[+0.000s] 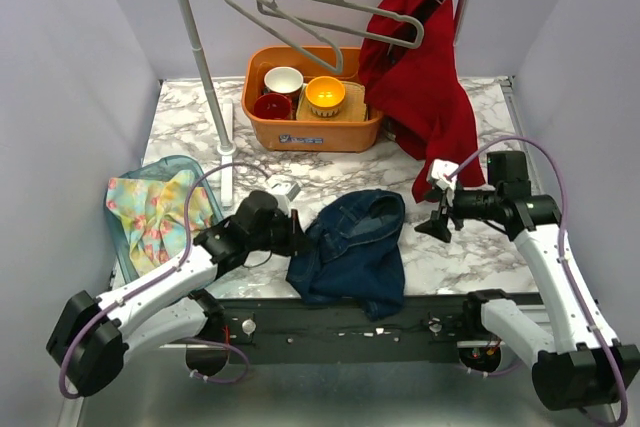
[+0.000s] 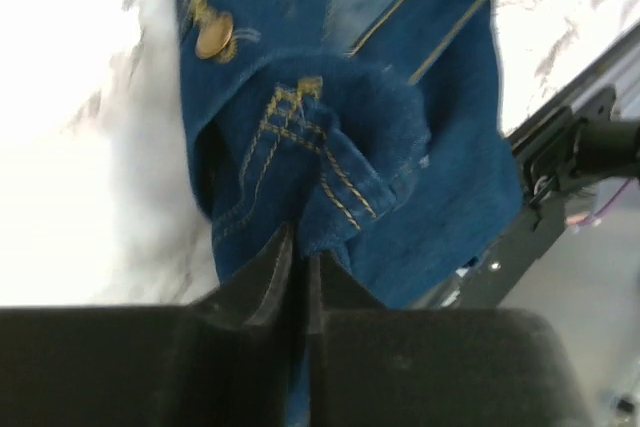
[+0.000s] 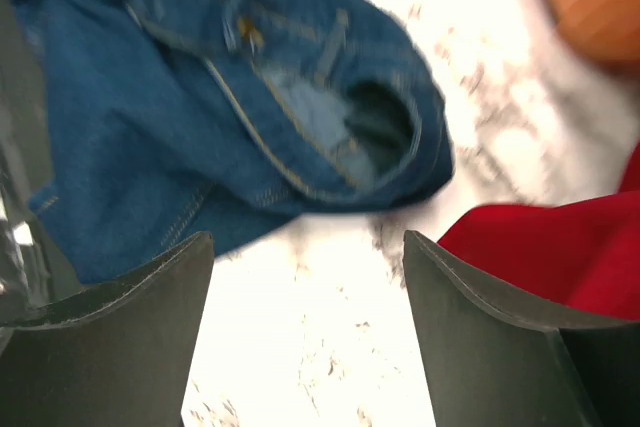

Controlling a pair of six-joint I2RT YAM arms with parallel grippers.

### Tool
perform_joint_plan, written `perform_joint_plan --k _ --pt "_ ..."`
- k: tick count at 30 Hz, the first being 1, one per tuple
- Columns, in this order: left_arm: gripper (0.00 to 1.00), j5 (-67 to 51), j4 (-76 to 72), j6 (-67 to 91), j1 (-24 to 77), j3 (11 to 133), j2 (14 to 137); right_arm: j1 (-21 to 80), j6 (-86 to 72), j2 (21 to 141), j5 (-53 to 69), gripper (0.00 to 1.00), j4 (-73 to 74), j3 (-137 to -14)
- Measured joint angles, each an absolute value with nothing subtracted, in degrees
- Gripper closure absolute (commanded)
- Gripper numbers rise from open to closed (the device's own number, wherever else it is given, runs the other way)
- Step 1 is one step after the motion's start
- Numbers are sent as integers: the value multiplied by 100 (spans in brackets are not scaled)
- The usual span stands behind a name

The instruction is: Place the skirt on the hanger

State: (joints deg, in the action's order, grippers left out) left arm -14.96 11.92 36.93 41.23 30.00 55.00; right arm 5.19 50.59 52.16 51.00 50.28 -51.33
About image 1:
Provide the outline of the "blue denim skirt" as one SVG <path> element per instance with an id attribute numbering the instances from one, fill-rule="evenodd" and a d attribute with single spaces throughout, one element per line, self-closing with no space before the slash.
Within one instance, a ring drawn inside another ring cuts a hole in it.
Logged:
<path id="1" fill-rule="evenodd" d="M 405 203 L 397 193 L 374 189 L 339 197 L 305 231 L 312 249 L 290 260 L 287 282 L 308 305 L 350 298 L 371 321 L 399 313 L 405 273 L 398 242 L 404 221 Z"/>

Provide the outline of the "red skirt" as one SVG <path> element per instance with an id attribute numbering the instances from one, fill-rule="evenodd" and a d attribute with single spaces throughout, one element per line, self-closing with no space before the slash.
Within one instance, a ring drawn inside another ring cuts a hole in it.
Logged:
<path id="1" fill-rule="evenodd" d="M 395 142 L 424 166 L 412 186 L 416 202 L 431 186 L 427 173 L 436 159 L 462 163 L 477 148 L 471 102 L 458 81 L 452 0 L 382 0 L 379 7 L 422 23 L 416 49 L 366 39 L 358 77 L 365 102 L 392 120 Z"/>

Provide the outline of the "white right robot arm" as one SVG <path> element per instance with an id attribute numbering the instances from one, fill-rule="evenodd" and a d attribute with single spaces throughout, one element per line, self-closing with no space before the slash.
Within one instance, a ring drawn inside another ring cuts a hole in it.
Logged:
<path id="1" fill-rule="evenodd" d="M 438 206 L 418 232 L 450 242 L 466 220 L 500 226 L 526 261 L 550 325 L 544 329 L 494 289 L 468 295 L 462 331 L 503 341 L 530 369 L 535 392 L 551 411 L 621 403 L 639 372 L 639 349 L 622 344 L 604 319 L 572 257 L 559 207 L 551 196 L 532 192 L 524 153 L 489 153 L 487 190 L 463 189 L 457 169 L 445 160 L 429 167 Z"/>

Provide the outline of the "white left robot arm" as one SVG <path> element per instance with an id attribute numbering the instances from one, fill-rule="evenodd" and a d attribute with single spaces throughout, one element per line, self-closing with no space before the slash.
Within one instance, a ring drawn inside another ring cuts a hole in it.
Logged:
<path id="1" fill-rule="evenodd" d="M 67 399 L 92 396 L 135 354 L 173 341 L 220 345 L 222 312 L 206 286 L 242 266 L 252 252 L 296 257 L 312 246 L 296 210 L 281 197 L 253 191 L 235 214 L 188 235 L 185 249 L 151 273 L 97 297 L 78 292 L 46 343 L 59 366 L 60 393 Z"/>

